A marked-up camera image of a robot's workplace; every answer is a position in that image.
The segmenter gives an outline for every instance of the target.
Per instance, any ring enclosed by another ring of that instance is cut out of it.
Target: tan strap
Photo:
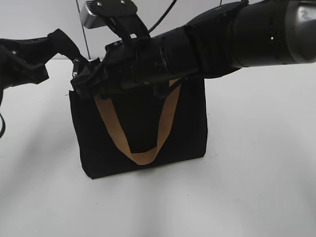
[[[170,85],[174,84],[176,81],[177,80],[171,81]],[[153,162],[170,135],[180,89],[181,85],[178,86],[165,100],[159,121],[157,146],[147,152],[133,154],[131,153],[126,135],[115,112],[112,100],[102,100],[95,97],[95,103],[101,118],[116,147],[138,165],[146,165]]]

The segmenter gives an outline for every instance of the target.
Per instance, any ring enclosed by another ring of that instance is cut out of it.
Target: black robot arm
[[[0,39],[0,91],[47,80],[49,76],[45,64],[58,53],[72,61],[82,61],[80,71],[88,62],[71,39],[59,29],[44,38]]]
[[[316,2],[237,1],[211,9],[188,24],[151,38],[131,0],[87,1],[87,28],[109,26],[122,38],[106,46],[102,62],[72,80],[87,98],[154,85],[165,97],[169,81],[219,78],[240,68],[316,61]]]

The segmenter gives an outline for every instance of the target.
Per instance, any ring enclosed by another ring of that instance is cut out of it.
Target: white surface
[[[207,80],[205,158],[92,181],[80,166],[68,89],[51,79],[5,91],[1,237],[314,237],[315,65]]]

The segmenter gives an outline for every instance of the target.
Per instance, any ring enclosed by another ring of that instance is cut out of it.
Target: metal bracket
[[[101,18],[125,46],[131,46],[131,35],[150,38],[147,27],[137,15],[137,6],[131,0],[87,1],[85,9]]]

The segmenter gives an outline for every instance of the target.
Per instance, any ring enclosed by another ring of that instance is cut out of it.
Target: black cable
[[[171,11],[173,6],[176,4],[177,0],[173,0],[171,5],[168,7],[166,12],[162,15],[162,17],[149,29],[149,33],[152,32],[156,27],[164,20],[164,18],[168,15],[168,13]]]
[[[80,8],[79,8],[78,0],[76,0],[76,4],[77,4],[78,13],[80,14]],[[86,35],[85,35],[85,30],[84,30],[84,27],[83,27],[82,24],[81,24],[81,29],[82,29],[82,33],[83,33],[83,38],[84,38],[84,42],[85,42],[85,47],[86,47],[87,52],[88,52],[88,57],[89,57],[89,60],[91,60],[90,50],[89,50],[89,47],[88,47],[87,37],[86,37]]]
[[[2,120],[2,128],[1,128],[1,131],[0,131],[0,138],[4,135],[4,132],[5,132],[5,121],[4,121],[4,118],[2,117],[2,115],[0,114],[0,118]]]

